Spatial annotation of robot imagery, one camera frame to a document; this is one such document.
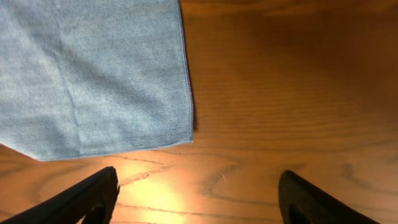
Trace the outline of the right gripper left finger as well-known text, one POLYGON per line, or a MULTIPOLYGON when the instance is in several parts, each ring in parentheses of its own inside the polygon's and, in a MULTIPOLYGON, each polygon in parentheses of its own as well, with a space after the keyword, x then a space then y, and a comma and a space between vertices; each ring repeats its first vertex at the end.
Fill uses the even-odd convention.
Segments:
POLYGON ((119 190, 116 169, 105 167, 2 224, 109 224, 119 190))

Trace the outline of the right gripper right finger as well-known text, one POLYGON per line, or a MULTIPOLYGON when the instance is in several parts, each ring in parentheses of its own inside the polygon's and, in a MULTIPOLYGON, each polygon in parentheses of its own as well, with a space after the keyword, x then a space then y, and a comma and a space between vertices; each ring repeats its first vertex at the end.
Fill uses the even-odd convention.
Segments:
POLYGON ((291 170, 280 176, 278 199, 284 224, 377 224, 291 170))

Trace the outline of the blue cloth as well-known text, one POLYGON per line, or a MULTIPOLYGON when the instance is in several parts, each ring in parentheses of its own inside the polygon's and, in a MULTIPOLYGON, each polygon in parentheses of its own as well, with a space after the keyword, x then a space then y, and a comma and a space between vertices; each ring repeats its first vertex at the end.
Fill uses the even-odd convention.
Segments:
POLYGON ((192 140, 180 1, 1 1, 2 145, 57 161, 192 140))

